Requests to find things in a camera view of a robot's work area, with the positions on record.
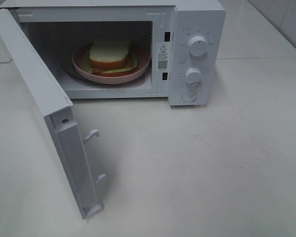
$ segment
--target sticker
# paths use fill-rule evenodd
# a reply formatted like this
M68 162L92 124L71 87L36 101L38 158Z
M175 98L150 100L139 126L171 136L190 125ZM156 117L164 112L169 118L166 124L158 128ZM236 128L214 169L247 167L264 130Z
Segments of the sticker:
M171 60L171 42L157 43L157 71L167 72Z

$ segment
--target plate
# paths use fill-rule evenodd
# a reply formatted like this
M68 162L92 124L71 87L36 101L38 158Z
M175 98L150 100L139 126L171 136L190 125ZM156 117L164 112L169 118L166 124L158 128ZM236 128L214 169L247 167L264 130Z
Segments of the plate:
M102 77L93 75L90 73L87 73L80 69L77 65L79 65L79 62L82 59L83 54L86 52L86 50L90 50L92 44L87 44L80 49L78 49L72 58L74 68L76 72L84 77L85 79L91 80L93 82L102 83L102 84L121 84L126 83L131 80L135 80L138 77L140 77L142 74L145 73L149 66L150 62L150 55L149 53L140 45L133 44L132 45L132 52L134 52L137 55L138 58L138 67L133 71L133 73L121 76L121 77Z

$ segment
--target microwave door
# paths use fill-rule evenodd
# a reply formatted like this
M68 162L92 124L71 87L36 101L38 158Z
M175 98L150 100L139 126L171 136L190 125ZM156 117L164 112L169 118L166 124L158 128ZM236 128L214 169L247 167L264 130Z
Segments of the microwave door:
M83 142L99 133L92 130L82 140L73 117L71 100L24 35L20 25L7 9L0 9L1 40L46 122L82 218L85 219L101 209L95 184L105 175L92 178Z

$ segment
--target white microwave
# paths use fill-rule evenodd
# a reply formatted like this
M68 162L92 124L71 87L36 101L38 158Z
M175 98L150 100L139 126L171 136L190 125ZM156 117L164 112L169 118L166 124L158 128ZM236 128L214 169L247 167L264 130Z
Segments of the white microwave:
M101 209L70 99L168 97L171 106L207 103L225 11L217 0L6 0L0 37L44 117L82 218ZM132 38L147 70L121 84L79 77L72 55L98 36Z

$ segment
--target timer knob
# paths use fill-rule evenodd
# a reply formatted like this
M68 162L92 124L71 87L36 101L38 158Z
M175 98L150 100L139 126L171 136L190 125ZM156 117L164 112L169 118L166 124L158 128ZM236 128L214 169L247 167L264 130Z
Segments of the timer knob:
M185 72L185 81L188 85L195 85L202 82L203 74L197 68L189 68Z
M203 36L192 36L187 45L189 53L195 57L202 56L207 51L207 40Z

